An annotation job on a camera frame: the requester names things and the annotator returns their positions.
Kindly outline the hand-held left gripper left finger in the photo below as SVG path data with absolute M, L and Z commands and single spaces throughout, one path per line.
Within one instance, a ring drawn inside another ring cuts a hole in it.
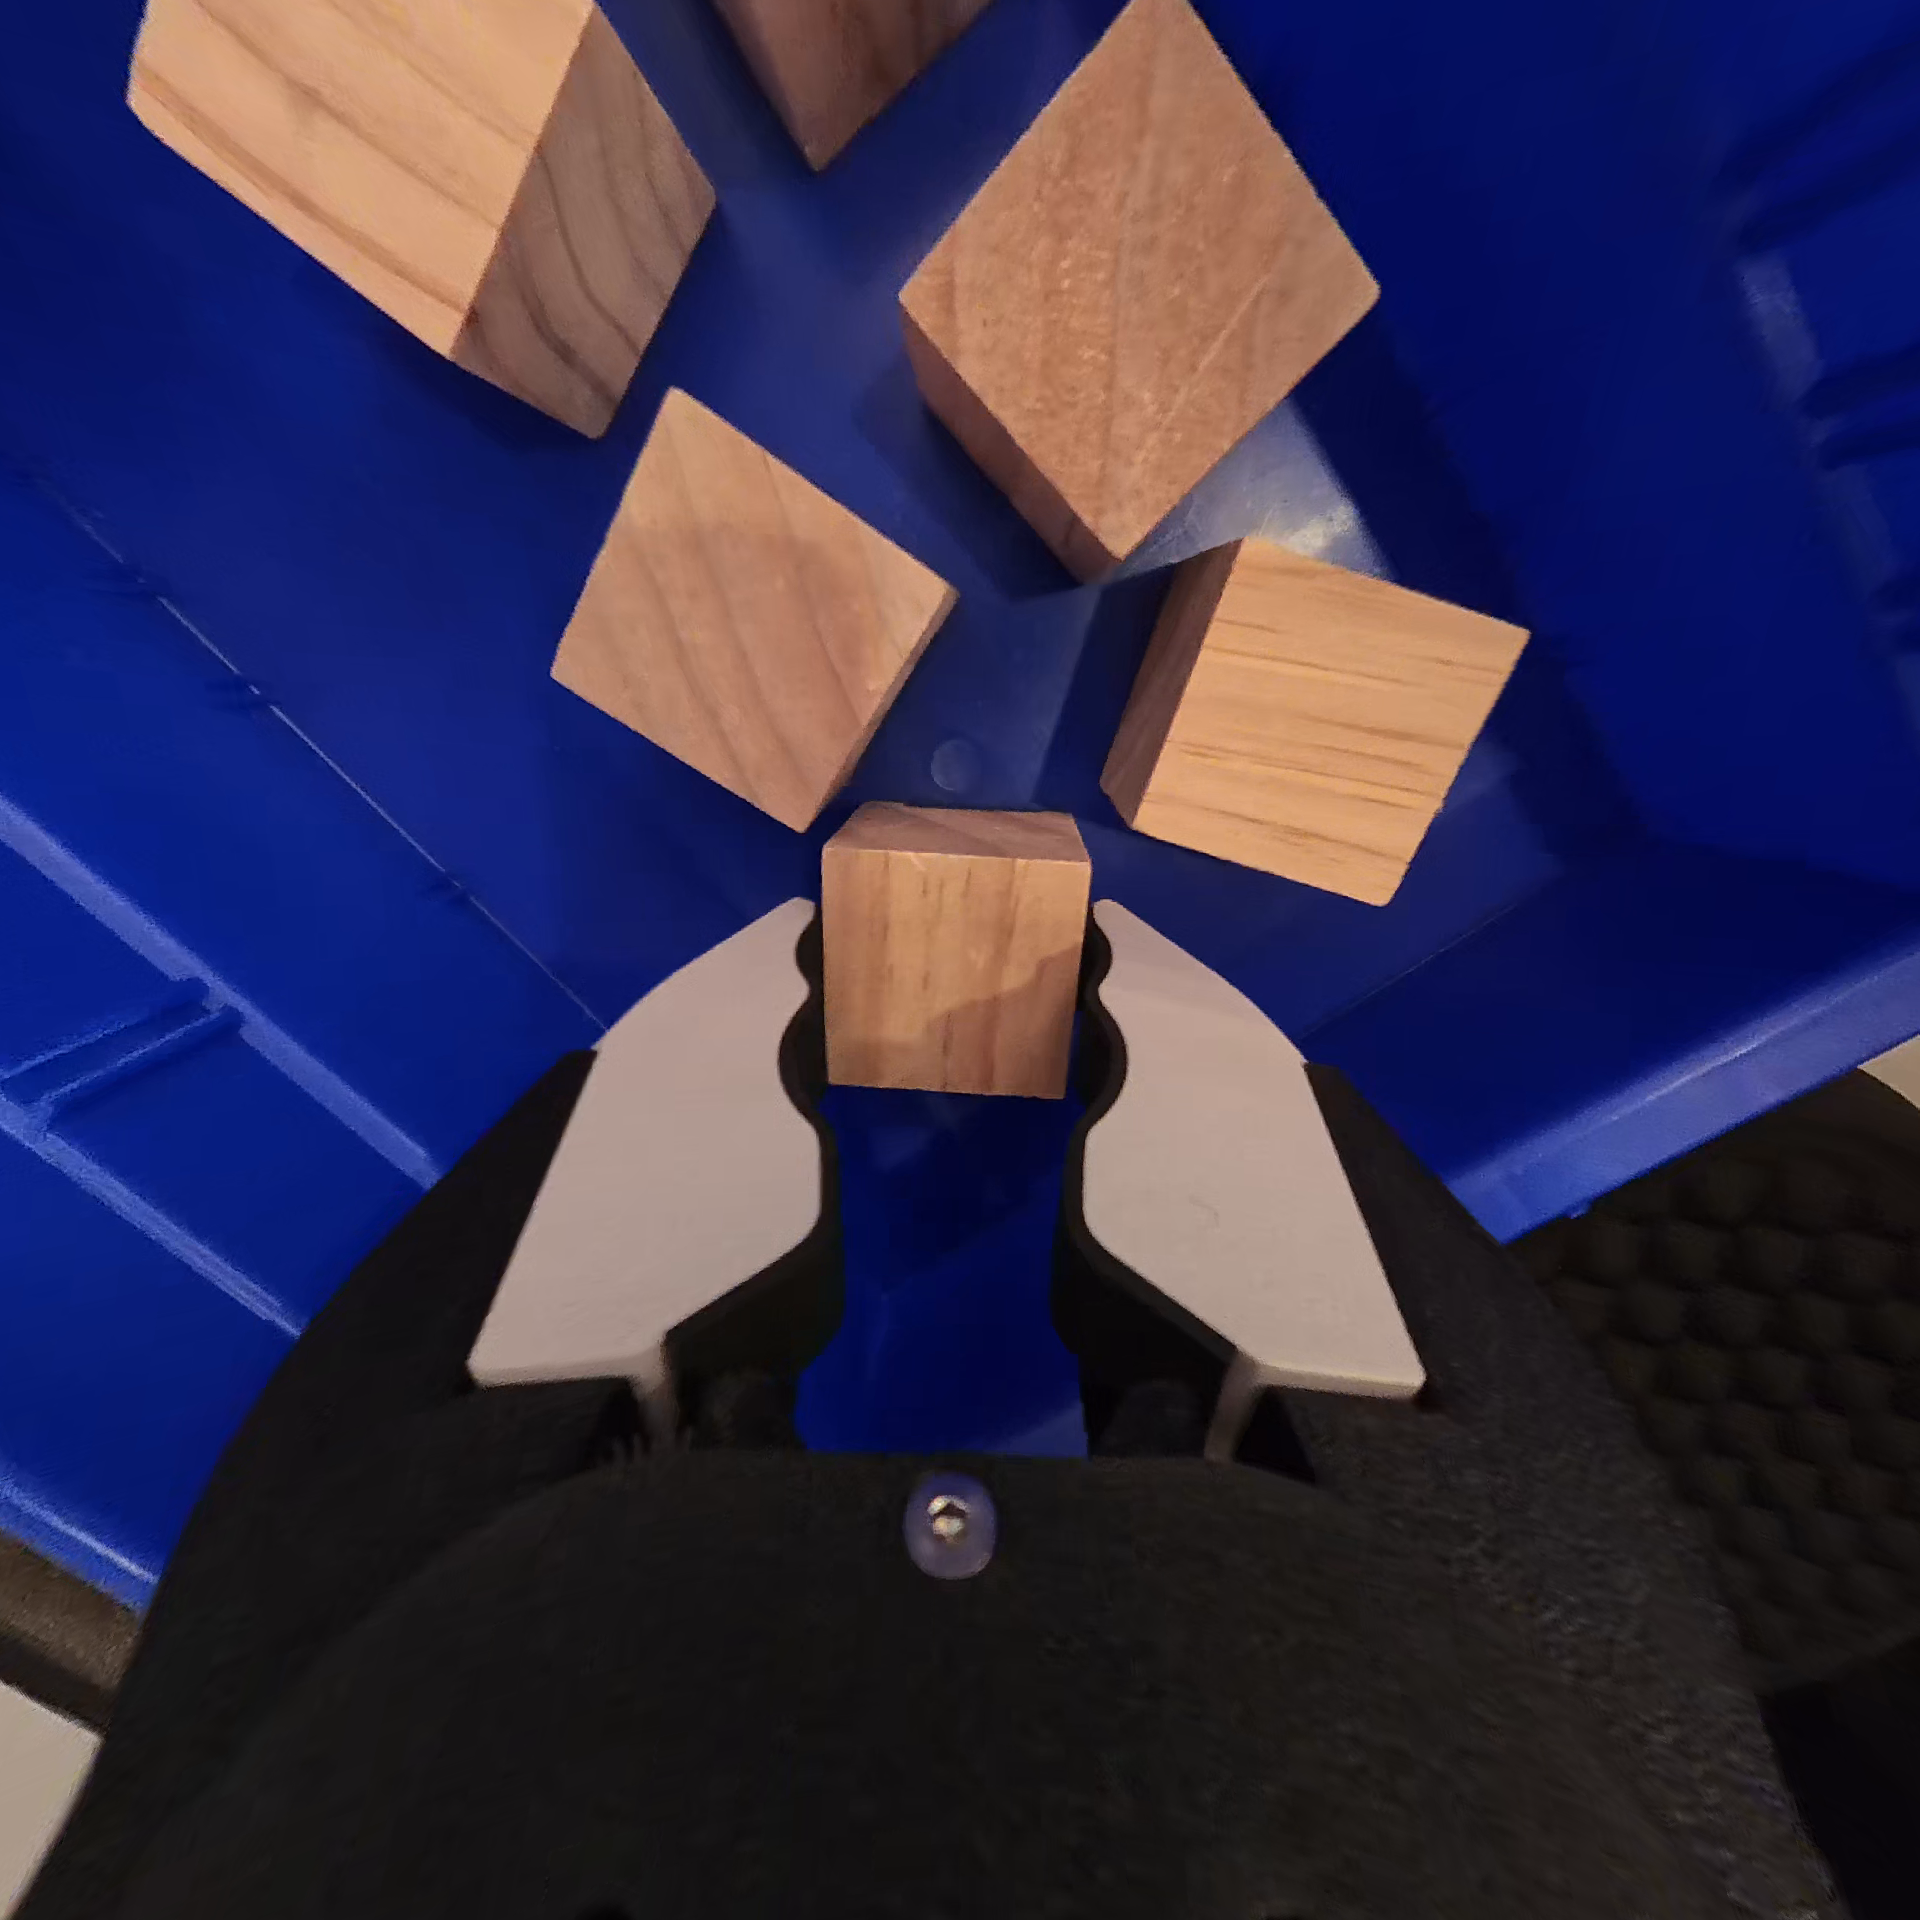
M 797 1449 L 836 1334 L 818 906 L 612 1022 L 469 1350 L 476 1385 L 621 1381 L 653 1449 Z

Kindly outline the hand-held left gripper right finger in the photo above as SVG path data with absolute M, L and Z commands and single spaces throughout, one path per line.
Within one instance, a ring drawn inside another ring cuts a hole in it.
M 1226 975 L 1090 910 L 1050 1315 L 1093 1458 L 1236 1458 L 1280 1397 L 1416 1409 L 1424 1359 L 1312 1069 Z

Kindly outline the blue plastic bin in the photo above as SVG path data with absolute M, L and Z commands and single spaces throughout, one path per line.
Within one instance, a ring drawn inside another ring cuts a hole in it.
M 1916 1034 L 1916 5 L 1198 10 L 1380 297 L 1078 586 L 899 294 L 1117 5 L 820 173 L 714 5 L 607 5 L 717 206 L 598 442 L 163 149 L 141 5 L 5 5 L 7 1532 L 143 1607 L 351 1267 L 863 799 L 1074 814 L 1502 1242 Z M 814 829 L 548 676 L 668 389 L 955 589 Z M 1096 785 L 1236 538 L 1528 630 L 1384 906 Z

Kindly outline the black textured pad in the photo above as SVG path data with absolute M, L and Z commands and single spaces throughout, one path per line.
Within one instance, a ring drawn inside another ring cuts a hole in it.
M 1767 1691 L 1916 1638 L 1917 1116 L 1847 1073 L 1511 1242 L 1708 1539 Z

